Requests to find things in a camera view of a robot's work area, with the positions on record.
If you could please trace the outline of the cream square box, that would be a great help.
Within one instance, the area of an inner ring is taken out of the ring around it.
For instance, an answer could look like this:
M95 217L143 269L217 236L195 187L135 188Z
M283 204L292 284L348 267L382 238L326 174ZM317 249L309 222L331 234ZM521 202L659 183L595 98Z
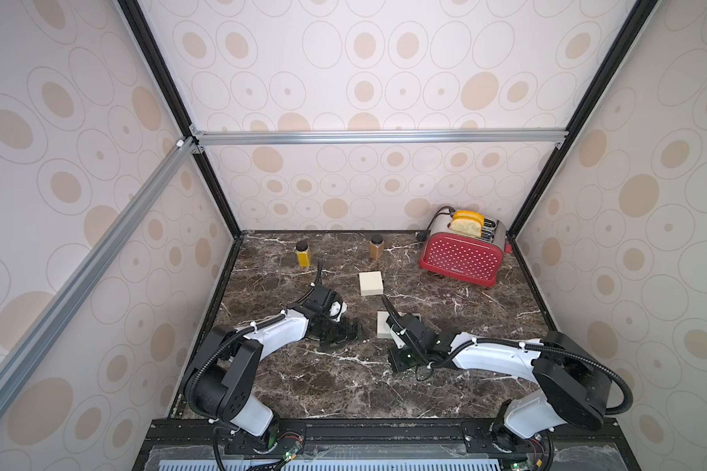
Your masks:
M390 319L390 315L387 311L377 312L377 323L376 323L376 339L378 340L393 340L396 341L397 336L394 334L391 326L387 323Z

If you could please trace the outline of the cream drawer jewelry box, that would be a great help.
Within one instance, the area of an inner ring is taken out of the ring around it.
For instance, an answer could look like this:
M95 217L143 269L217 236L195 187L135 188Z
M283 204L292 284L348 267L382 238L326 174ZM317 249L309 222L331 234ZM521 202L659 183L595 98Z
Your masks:
M359 273L359 289L362 296L381 296L384 284L380 271Z

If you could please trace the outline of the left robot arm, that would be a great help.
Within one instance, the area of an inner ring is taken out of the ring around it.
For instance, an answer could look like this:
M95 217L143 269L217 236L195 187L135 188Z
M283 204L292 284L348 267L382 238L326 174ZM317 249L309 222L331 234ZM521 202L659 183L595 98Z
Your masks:
M253 395L260 361L298 341L316 341L322 351L331 351L363 335L361 322L345 317L341 294L324 286L322 272L319 261L310 289L276 316L236 329L212 328L179 387L192 412L229 431L247 433L263 453L272 451L279 441L279 420Z

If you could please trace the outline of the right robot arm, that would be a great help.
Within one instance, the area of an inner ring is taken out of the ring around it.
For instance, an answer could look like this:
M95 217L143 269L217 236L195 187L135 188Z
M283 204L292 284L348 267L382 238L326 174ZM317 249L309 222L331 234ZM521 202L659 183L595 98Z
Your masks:
M524 398L503 402L490 425L490 438L501 453L513 453L521 442L561 425L598 431L606 417L634 404L628 382L561 332L527 341L436 333L416 316L400 314L387 296L381 299L396 342L389 351L394 372L482 370L536 384L537 390Z

